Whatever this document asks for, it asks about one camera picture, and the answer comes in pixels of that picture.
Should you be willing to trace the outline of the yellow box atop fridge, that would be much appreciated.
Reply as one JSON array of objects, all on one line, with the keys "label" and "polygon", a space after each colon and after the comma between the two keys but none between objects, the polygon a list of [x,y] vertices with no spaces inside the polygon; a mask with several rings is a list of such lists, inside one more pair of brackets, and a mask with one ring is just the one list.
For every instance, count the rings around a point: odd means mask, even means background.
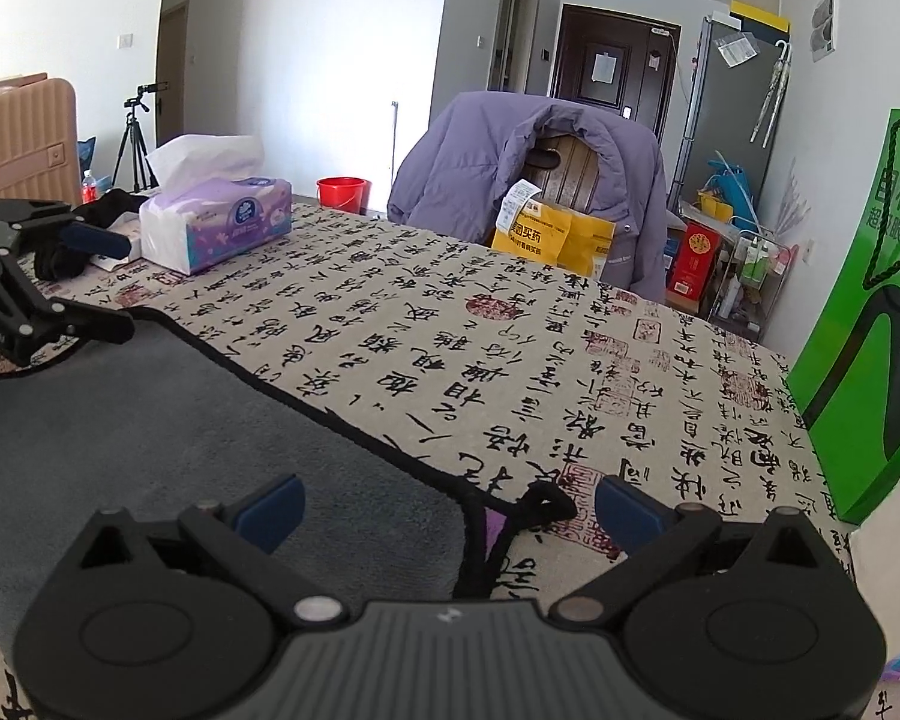
[{"label": "yellow box atop fridge", "polygon": [[766,28],[775,29],[775,31],[790,31],[790,21],[788,21],[785,16],[777,15],[777,13],[770,13],[770,11],[755,7],[754,5],[745,4],[745,2],[741,2],[741,0],[731,0],[730,13],[731,15],[736,16],[736,18],[740,18],[740,20],[754,21],[754,23],[759,23],[759,25],[763,25]]}]

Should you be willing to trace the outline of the wooden chair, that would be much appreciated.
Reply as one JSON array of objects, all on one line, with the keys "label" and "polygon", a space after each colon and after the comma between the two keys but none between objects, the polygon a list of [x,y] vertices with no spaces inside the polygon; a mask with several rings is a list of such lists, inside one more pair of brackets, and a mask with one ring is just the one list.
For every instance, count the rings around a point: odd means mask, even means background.
[{"label": "wooden chair", "polygon": [[538,138],[520,177],[541,190],[548,205],[587,213],[600,179],[598,154],[572,135]]}]

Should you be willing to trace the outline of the yellow cardboard box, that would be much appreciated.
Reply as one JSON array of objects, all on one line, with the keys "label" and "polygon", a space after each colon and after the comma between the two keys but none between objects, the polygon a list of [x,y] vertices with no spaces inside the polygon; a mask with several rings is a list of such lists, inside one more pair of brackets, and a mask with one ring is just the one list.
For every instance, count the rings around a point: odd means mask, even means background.
[{"label": "yellow cardboard box", "polygon": [[543,190],[520,179],[500,200],[491,247],[521,259],[598,278],[616,224],[543,202]]}]

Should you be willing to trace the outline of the purple and grey towel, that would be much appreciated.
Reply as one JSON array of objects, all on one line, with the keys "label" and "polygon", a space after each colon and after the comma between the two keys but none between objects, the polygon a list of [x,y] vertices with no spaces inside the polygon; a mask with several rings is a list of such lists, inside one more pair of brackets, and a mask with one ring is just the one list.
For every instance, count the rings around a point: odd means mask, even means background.
[{"label": "purple and grey towel", "polygon": [[551,483],[489,499],[140,320],[121,346],[0,374],[0,644],[95,512],[172,520],[284,475],[304,483],[305,512],[274,557],[352,611],[484,598],[515,536],[577,512]]}]

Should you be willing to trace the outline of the green shopping bag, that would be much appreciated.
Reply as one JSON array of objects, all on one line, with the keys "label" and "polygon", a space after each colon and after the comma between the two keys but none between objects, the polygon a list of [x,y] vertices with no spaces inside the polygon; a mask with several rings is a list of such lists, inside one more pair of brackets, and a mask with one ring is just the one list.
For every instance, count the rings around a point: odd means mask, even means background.
[{"label": "green shopping bag", "polygon": [[859,525],[900,478],[900,109],[841,273],[788,374],[837,514]]}]

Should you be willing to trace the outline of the pink ribbed suitcase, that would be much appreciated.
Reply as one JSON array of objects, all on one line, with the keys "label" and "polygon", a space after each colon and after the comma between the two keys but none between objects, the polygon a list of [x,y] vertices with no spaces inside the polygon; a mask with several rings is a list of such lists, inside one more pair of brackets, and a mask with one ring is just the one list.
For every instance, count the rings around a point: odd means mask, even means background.
[{"label": "pink ribbed suitcase", "polygon": [[45,73],[0,82],[0,199],[80,204],[76,93]]}]

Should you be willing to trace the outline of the grey refrigerator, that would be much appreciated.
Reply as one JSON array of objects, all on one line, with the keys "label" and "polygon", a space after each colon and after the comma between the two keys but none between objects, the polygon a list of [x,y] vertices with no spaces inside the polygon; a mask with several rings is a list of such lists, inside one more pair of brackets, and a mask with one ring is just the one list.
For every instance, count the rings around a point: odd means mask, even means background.
[{"label": "grey refrigerator", "polygon": [[774,135],[768,149],[751,143],[764,94],[779,49],[788,32],[775,31],[731,13],[707,15],[697,41],[697,62],[692,71],[688,114],[681,133],[678,158],[671,179],[668,205],[691,203],[715,172],[712,163],[741,167],[748,179],[751,201],[759,206],[759,193],[769,167]]}]

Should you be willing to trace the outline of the red gift box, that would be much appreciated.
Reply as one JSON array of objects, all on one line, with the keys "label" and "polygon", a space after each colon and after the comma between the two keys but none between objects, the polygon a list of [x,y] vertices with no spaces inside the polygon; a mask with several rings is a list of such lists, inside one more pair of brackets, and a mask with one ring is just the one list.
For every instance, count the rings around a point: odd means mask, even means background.
[{"label": "red gift box", "polygon": [[699,302],[722,247],[724,238],[712,227],[688,221],[671,267],[668,291],[679,299]]}]

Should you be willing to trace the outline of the white umbrella on fridge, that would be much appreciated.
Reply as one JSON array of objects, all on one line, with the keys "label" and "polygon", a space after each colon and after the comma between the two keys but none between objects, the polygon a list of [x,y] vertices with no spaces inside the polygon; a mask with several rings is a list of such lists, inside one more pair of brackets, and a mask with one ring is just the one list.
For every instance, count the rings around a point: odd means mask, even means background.
[{"label": "white umbrella on fridge", "polygon": [[792,43],[790,41],[777,41],[775,47],[779,49],[779,55],[775,60],[772,75],[770,75],[769,88],[764,94],[758,119],[751,130],[751,143],[761,142],[762,149],[769,148],[770,135],[774,133],[775,121],[784,102],[787,91],[790,67],[792,67]]}]

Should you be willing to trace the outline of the red bucket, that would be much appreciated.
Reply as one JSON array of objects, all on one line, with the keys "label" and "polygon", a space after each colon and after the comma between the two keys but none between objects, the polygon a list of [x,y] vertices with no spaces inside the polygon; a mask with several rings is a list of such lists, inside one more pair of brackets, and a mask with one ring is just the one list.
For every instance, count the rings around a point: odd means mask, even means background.
[{"label": "red bucket", "polygon": [[362,215],[367,208],[370,182],[359,177],[323,177],[317,182],[318,202],[331,210]]}]

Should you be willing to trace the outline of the white purple tissue pack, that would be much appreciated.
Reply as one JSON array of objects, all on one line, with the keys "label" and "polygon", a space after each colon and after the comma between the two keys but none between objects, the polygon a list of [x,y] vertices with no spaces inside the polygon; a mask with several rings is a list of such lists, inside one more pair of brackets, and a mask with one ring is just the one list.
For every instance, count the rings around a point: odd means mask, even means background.
[{"label": "white purple tissue pack", "polygon": [[251,135],[185,133],[149,153],[157,190],[139,208],[141,254],[180,275],[289,234],[292,185],[263,174]]}]

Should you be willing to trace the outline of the black crumpled cloth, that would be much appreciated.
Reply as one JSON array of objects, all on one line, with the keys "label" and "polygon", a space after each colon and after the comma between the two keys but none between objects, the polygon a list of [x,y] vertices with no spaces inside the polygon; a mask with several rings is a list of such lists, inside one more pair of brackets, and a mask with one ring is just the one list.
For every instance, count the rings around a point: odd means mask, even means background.
[{"label": "black crumpled cloth", "polygon": [[125,215],[136,216],[144,205],[144,195],[112,188],[93,202],[76,206],[77,220],[37,245],[34,254],[35,277],[56,283],[79,277],[94,257],[125,260],[139,245],[113,227]]}]

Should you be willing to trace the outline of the dark entrance door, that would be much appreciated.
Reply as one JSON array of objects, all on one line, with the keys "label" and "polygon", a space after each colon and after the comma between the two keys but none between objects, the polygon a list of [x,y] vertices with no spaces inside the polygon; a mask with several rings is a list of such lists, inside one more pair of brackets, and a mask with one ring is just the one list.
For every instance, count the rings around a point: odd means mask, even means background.
[{"label": "dark entrance door", "polygon": [[679,36],[663,21],[564,5],[549,94],[612,110],[663,140]]}]

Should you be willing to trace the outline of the small white medicine box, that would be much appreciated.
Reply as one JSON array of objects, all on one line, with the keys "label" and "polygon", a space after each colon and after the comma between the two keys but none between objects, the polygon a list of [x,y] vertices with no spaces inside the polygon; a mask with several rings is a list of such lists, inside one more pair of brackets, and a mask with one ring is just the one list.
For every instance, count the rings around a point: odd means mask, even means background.
[{"label": "small white medicine box", "polygon": [[94,254],[91,264],[103,271],[131,265],[142,257],[141,223],[137,213],[123,213],[107,227],[109,238],[103,254]]}]

